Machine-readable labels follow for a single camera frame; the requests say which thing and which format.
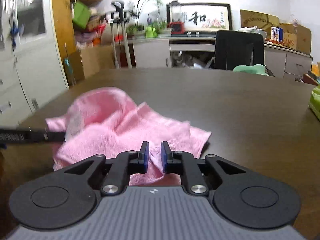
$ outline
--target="metal pivot screw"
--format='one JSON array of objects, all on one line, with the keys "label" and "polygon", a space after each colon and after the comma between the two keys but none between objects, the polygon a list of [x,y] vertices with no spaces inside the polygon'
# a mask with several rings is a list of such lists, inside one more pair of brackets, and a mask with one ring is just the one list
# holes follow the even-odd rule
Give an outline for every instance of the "metal pivot screw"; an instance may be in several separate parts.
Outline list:
[{"label": "metal pivot screw", "polygon": [[102,189],[105,193],[116,193],[119,188],[115,185],[106,185]]},{"label": "metal pivot screw", "polygon": [[203,185],[194,185],[191,187],[191,191],[193,193],[197,193],[197,194],[201,194],[201,193],[204,193],[206,192],[207,188]]}]

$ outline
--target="pink cloth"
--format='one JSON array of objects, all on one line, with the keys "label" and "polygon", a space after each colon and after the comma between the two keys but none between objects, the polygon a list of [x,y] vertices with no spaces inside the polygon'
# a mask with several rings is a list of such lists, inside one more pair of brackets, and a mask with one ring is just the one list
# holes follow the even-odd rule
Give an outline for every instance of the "pink cloth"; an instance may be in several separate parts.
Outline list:
[{"label": "pink cloth", "polygon": [[199,158],[211,135],[189,122],[163,117],[146,103],[137,106],[124,91],[113,87],[79,96],[64,116],[46,121],[51,131],[66,131],[65,143],[54,149],[54,170],[95,154],[114,158],[120,152],[139,150],[142,142],[148,141],[148,172],[132,175],[130,185],[180,184],[179,176],[163,174],[161,142],[168,141],[172,150],[190,152]]}]

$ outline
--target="framed picture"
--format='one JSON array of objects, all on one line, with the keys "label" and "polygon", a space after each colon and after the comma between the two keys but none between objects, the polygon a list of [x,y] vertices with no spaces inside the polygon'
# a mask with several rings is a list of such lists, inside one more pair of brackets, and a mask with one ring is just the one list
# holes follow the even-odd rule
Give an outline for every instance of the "framed picture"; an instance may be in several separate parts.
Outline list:
[{"label": "framed picture", "polygon": [[[181,3],[185,32],[216,32],[232,30],[230,4],[225,3]],[[170,5],[167,4],[167,20],[171,22]]]}]

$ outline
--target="dark wooden table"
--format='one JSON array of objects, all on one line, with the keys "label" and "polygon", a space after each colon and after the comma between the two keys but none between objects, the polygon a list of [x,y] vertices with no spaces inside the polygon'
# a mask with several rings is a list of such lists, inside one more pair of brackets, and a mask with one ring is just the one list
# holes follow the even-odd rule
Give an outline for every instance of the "dark wooden table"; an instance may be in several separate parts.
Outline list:
[{"label": "dark wooden table", "polygon": [[[312,85],[220,70],[105,70],[57,97],[21,126],[45,128],[45,118],[63,115],[77,96],[104,86],[121,88],[137,104],[146,101],[164,116],[212,131],[206,154],[296,188],[302,209],[295,228],[308,239],[319,233],[320,122],[308,108]],[[51,147],[9,147],[0,162],[3,236],[14,226],[7,208],[10,193],[52,171]]]}]

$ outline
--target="black office chair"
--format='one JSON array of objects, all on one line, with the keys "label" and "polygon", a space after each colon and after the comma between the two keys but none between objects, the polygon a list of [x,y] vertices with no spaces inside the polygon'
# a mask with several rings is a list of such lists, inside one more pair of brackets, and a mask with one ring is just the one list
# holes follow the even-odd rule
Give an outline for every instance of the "black office chair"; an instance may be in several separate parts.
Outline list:
[{"label": "black office chair", "polygon": [[217,31],[214,68],[233,70],[236,66],[264,65],[264,39],[258,33]]}]

